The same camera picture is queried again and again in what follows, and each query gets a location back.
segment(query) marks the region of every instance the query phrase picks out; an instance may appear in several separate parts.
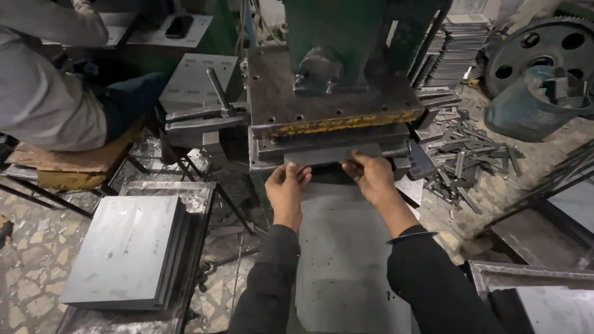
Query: concrete floor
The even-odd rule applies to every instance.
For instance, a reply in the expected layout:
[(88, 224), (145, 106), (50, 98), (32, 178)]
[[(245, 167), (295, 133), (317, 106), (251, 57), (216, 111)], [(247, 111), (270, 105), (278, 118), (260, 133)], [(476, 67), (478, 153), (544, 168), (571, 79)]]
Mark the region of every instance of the concrete floor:
[[(465, 94), (472, 99), (482, 98), (473, 90), (468, 90)], [(576, 118), (557, 131), (554, 139), (547, 143), (524, 143), (490, 131), (489, 136), (495, 141), (517, 146), (526, 155), (526, 159), (520, 160), (524, 176), (517, 178), (513, 175), (511, 178), (524, 189), (529, 189), (534, 186), (538, 177), (563, 160), (567, 152), (594, 138), (592, 125), (591, 121)], [(143, 163), (156, 164), (156, 168), (160, 168), (155, 160)], [(223, 180), (232, 177), (226, 173), (218, 176)], [(171, 177), (157, 178), (160, 181), (172, 180)], [(131, 173), (125, 176), (123, 182), (134, 179), (134, 173)], [(10, 184), (5, 179), (0, 182)], [(452, 219), (451, 208), (432, 193), (425, 191), (422, 207), (419, 208), (420, 221), (429, 230), (440, 233), (435, 239), (449, 253), (452, 261), (460, 264), (464, 260), (460, 255), (463, 242), (500, 215), (522, 194), (523, 191), (507, 183), (500, 176), (483, 173), (479, 191), (470, 192), (470, 196), (484, 211), (483, 215), (475, 214), (463, 203), (463, 210), (453, 210)], [(86, 206), (92, 207), (92, 197), (85, 198)], [(2, 192), (0, 215), (15, 223), (12, 241), (0, 250), (0, 333), (53, 333), (66, 308), (58, 302), (58, 297), (76, 261), (90, 220), (67, 210), (45, 209)], [(46, 219), (49, 219), (48, 227), (38, 230), (40, 223), (42, 227), (45, 225)], [(204, 257), (217, 260), (235, 254), (239, 249), (237, 242), (236, 235), (219, 238), (205, 248)], [(259, 237), (247, 238), (244, 240), (243, 249), (255, 247), (259, 242)], [(232, 293), (237, 290), (236, 302), (239, 294), (245, 289), (245, 277), (252, 265), (253, 256), (242, 260), (236, 288), (236, 263), (222, 266), (215, 274), (209, 276), (206, 283), (208, 291), (202, 294), (196, 290), (191, 303), (191, 308), (200, 314), (200, 318), (191, 320), (186, 326), (186, 332), (217, 332), (227, 328)]]

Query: green machine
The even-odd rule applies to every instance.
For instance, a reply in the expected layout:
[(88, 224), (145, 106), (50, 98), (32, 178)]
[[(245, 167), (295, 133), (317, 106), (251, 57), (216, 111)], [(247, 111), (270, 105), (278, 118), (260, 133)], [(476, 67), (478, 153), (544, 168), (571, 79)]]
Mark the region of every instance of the green machine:
[[(249, 170), (265, 211), (263, 183), (288, 153), (378, 143), (402, 177), (410, 132), (426, 114), (407, 75), (421, 66), (452, 0), (283, 3), (287, 45), (247, 56)], [(340, 174), (318, 170), (314, 178)]]

